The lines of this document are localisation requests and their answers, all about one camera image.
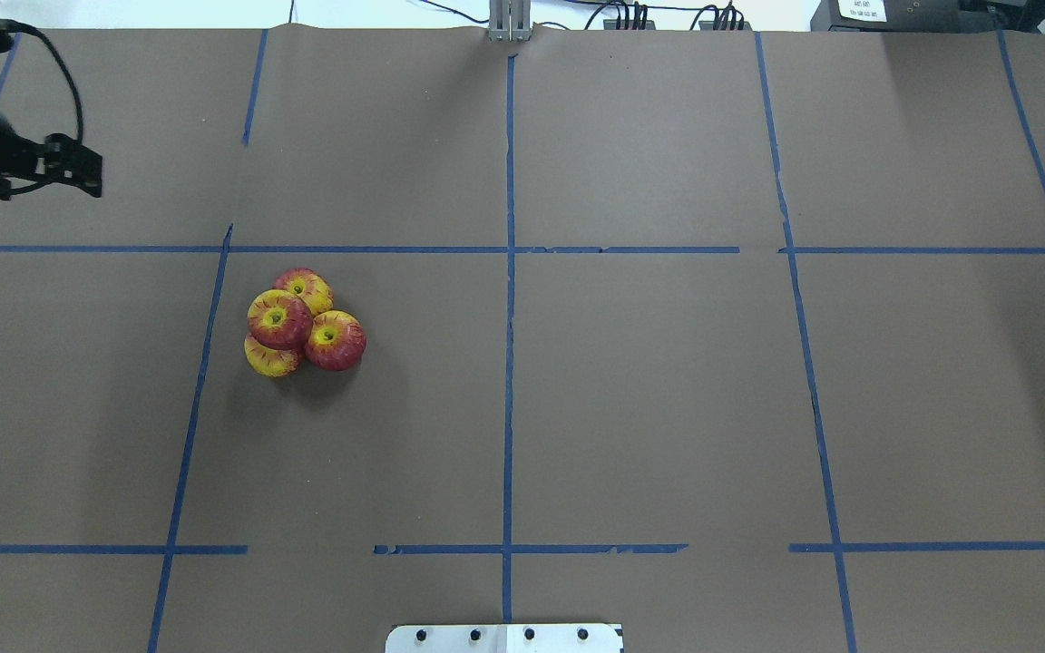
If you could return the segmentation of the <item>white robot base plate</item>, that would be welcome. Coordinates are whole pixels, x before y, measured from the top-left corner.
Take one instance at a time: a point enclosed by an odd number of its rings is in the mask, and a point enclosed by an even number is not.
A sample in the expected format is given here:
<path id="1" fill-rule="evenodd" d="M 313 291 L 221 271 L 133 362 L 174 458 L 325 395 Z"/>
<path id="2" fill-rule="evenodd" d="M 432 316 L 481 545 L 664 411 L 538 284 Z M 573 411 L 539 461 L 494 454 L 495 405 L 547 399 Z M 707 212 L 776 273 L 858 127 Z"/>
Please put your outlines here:
<path id="1" fill-rule="evenodd" d="M 623 652 L 620 625 L 607 623 L 401 625 L 386 652 Z"/>

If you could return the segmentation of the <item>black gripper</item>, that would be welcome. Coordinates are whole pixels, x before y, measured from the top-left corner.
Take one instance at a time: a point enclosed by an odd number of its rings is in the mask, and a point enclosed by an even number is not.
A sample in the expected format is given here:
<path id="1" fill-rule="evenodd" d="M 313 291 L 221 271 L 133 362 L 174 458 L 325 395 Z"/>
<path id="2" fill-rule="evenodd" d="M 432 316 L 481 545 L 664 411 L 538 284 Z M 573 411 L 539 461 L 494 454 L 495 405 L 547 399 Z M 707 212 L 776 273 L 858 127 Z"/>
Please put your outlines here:
<path id="1" fill-rule="evenodd" d="M 40 187 L 62 185 L 103 199 L 103 157 L 74 137 L 54 133 L 42 143 L 42 173 L 37 173 L 40 145 L 17 135 L 0 114 L 0 197 L 16 190 L 13 180 L 36 181 Z"/>

